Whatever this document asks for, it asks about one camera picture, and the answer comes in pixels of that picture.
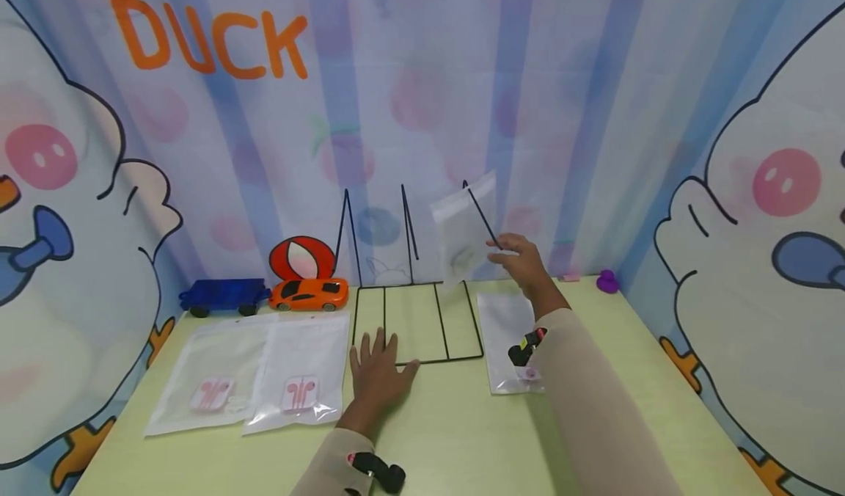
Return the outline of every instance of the table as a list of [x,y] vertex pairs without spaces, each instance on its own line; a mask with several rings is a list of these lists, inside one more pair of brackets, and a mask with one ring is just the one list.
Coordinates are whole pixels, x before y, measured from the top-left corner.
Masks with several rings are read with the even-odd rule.
[[[597,291],[595,278],[560,288],[643,411],[685,495],[768,495],[622,295]],[[472,282],[468,289],[473,307],[478,292],[518,291],[512,281]],[[478,349],[462,292],[459,287],[438,293],[451,357]],[[400,335],[401,359],[440,354],[442,333],[432,296],[431,285],[391,288],[384,296],[362,290],[357,338],[382,323],[386,307],[388,330]],[[352,292],[350,312],[354,300]],[[185,317],[178,323],[74,496],[289,493],[330,427],[296,426],[241,437],[241,426],[234,425],[143,438],[185,341],[199,325],[217,319]],[[346,373],[348,403],[348,366]],[[405,468],[405,496],[578,494],[545,396],[490,395],[483,358],[423,365],[377,448],[385,461]]]

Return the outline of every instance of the black wire stand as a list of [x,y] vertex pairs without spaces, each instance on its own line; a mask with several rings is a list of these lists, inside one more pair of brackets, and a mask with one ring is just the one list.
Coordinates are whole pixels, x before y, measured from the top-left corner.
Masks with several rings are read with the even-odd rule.
[[[423,360],[420,361],[421,364],[441,364],[445,362],[461,362],[466,360],[475,360],[477,358],[484,357],[484,345],[482,340],[480,340],[480,331],[478,330],[478,320],[476,319],[475,309],[472,307],[472,297],[470,296],[470,290],[467,286],[467,281],[461,281],[461,285],[464,287],[464,296],[467,298],[467,307],[470,311],[470,319],[472,322],[472,328],[475,330],[476,341],[478,342],[478,352],[473,353],[469,356],[462,356],[462,357],[452,357],[449,352],[449,340],[448,336],[446,336],[446,327],[443,322],[443,307],[440,305],[440,295],[437,291],[437,285],[442,284],[443,281],[433,281],[428,283],[417,283],[414,280],[414,259],[419,261],[419,252],[417,250],[417,236],[414,233],[414,225],[413,221],[411,220],[411,211],[408,207],[408,200],[405,193],[405,185],[400,185],[401,187],[401,196],[402,196],[402,213],[404,213],[405,218],[405,242],[406,242],[406,250],[408,255],[408,267],[411,273],[411,282],[406,283],[403,285],[363,285],[363,280],[361,278],[361,258],[358,255],[358,242],[355,236],[355,221],[352,217],[352,205],[349,200],[349,190],[345,190],[343,194],[343,214],[340,216],[340,229],[337,235],[337,245],[335,247],[335,257],[334,257],[334,267],[337,268],[337,259],[339,258],[340,253],[340,240],[341,236],[343,236],[343,225],[345,223],[345,215],[346,211],[349,212],[349,225],[351,229],[352,235],[352,247],[355,251],[355,264],[358,274],[358,288],[355,293],[355,313],[352,314],[352,343],[356,342],[356,335],[357,335],[357,327],[358,327],[358,304],[361,302],[361,293],[362,292],[371,292],[371,291],[381,291],[382,293],[382,319],[381,325],[382,329],[384,330],[384,339],[389,340],[389,333],[387,332],[387,290],[393,288],[402,288],[402,287],[423,287],[423,286],[431,286],[432,291],[434,293],[434,301],[437,303],[437,314],[440,321],[440,333],[443,335],[443,348],[445,351],[445,358],[437,358],[433,360]],[[483,219],[485,227],[487,227],[488,232],[490,233],[491,239],[493,239],[494,243],[497,247],[500,248],[499,241],[496,240],[495,234],[493,234],[493,230],[490,228],[490,224],[488,223],[487,217],[484,216],[484,212],[480,209],[478,205],[478,201],[476,197],[472,193],[472,190],[469,188],[467,181],[464,180],[463,188],[466,189],[470,197],[472,197],[472,201],[475,203],[475,206],[480,214],[480,218]],[[397,366],[405,366],[407,362],[397,362]]]

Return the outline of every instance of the human hand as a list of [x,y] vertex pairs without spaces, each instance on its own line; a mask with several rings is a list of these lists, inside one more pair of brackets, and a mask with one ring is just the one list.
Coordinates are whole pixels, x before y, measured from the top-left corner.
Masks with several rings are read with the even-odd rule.
[[361,339],[361,355],[355,346],[349,350],[355,400],[383,412],[396,405],[411,391],[411,384],[420,367],[418,360],[408,363],[401,372],[396,370],[396,351],[399,338],[394,333],[384,345],[384,329],[378,328],[375,343],[370,349],[369,333]]
[[352,390],[355,400],[346,408],[338,428],[357,431],[373,440],[384,413],[399,404],[411,391],[411,384],[420,367],[418,360],[408,363],[401,372],[396,370],[396,351],[399,338],[394,334],[384,345],[384,330],[378,328],[375,343],[370,347],[370,335],[361,339],[360,355],[357,347],[349,350],[352,370]]
[[[526,236],[519,234],[501,234],[498,237],[502,249],[516,252],[515,255],[506,255],[501,252],[491,252],[488,259],[502,266],[511,275],[513,281],[522,289],[522,293],[530,299],[538,290],[549,286],[552,282],[549,273],[543,267],[543,259],[540,259],[540,252],[537,245],[526,239]],[[487,240],[488,247],[495,247],[493,240]]]
[[[543,267],[543,259],[540,258],[537,245],[519,234],[501,234],[498,240],[503,250],[516,252],[516,256],[491,252],[487,257],[491,262],[505,268],[513,281],[516,281],[522,289],[522,294],[530,300],[535,319],[539,320],[547,313],[560,308],[570,308],[566,298],[557,289],[555,281],[552,281]],[[495,241],[491,239],[487,244],[489,247],[496,246]]]

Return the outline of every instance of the plastic bag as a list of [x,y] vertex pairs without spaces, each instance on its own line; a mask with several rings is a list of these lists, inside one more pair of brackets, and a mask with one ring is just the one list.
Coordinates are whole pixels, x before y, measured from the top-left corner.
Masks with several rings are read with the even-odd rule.
[[145,435],[234,424],[249,417],[271,320],[277,318],[268,316],[197,329],[179,355]]
[[468,188],[435,202],[431,211],[439,237],[443,285],[451,288],[487,259],[489,248],[485,243],[490,230],[484,219],[490,225],[496,222],[496,173],[490,172]]
[[484,340],[484,358],[495,395],[538,393],[544,391],[540,373],[528,365],[513,366],[508,350],[534,329],[530,302],[518,294],[478,294],[480,334]]
[[245,422],[244,435],[340,419],[348,336],[349,313],[273,325],[255,416]]

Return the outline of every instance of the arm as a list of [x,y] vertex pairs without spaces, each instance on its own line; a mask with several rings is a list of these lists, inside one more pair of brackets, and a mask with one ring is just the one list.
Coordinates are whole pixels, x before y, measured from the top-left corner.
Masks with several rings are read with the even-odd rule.
[[681,495],[639,409],[540,261],[537,247],[515,234],[500,244],[517,252],[490,255],[532,302],[548,329],[534,355],[585,496]]
[[361,340],[360,358],[352,346],[349,361],[355,399],[323,441],[290,496],[356,494],[347,489],[360,495],[369,494],[372,478],[352,468],[348,457],[351,453],[374,451],[375,434],[385,414],[411,389],[419,361],[409,363],[402,372],[396,371],[398,345],[396,335],[384,345],[384,330],[379,328],[372,350],[369,334]]

